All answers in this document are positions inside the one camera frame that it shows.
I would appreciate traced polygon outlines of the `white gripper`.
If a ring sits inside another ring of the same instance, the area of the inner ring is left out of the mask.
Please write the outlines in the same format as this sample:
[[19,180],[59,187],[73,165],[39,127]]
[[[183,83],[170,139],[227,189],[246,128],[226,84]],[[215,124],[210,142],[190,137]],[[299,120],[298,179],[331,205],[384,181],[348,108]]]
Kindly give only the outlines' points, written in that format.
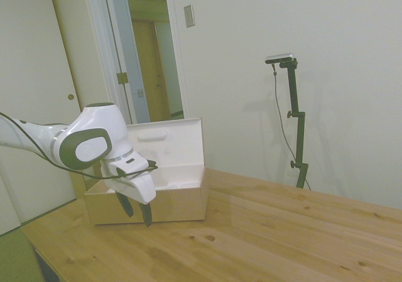
[[115,159],[102,160],[101,172],[105,184],[116,192],[117,199],[128,217],[134,215],[128,199],[140,202],[143,222],[149,227],[153,222],[151,205],[156,197],[153,179],[146,169],[148,161],[135,151]]

